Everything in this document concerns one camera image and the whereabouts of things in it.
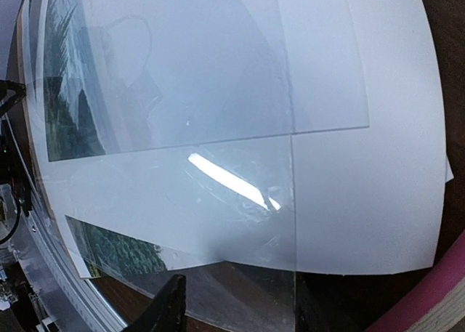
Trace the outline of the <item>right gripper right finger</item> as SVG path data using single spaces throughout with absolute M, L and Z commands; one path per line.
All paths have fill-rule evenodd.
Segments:
M 335 331 L 327 311 L 311 294 L 302 274 L 296 274 L 295 331 Z

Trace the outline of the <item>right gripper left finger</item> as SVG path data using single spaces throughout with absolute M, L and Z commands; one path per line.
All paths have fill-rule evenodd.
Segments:
M 184 275 L 173 275 L 123 332 L 185 332 L 186 281 Z

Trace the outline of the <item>pink wooden picture frame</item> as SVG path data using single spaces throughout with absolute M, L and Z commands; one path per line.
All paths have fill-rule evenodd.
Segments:
M 368 331 L 449 331 L 464 320 L 464 234 Z

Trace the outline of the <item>clear acrylic sheet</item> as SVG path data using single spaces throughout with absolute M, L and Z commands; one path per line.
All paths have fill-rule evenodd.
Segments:
M 155 293 L 179 273 L 192 316 L 292 331 L 319 153 L 302 143 L 370 123 L 347 0 L 77 1 L 108 152 L 48 159 L 40 188 L 79 274 L 65 214 L 161 247 L 166 271 L 117 279 Z

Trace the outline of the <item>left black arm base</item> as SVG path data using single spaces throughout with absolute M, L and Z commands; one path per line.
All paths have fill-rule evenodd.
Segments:
M 8 185 L 16 207 L 16 218 L 11 230 L 1 239 L 5 244 L 15 234 L 20 223 L 20 217 L 30 216 L 32 210 L 31 185 L 25 182 L 25 173 L 20 172 L 20 150 L 13 150 L 12 130 L 7 133 L 7 119 L 4 116 L 16 104 L 26 98 L 25 84 L 10 80 L 1 80 L 1 185 Z

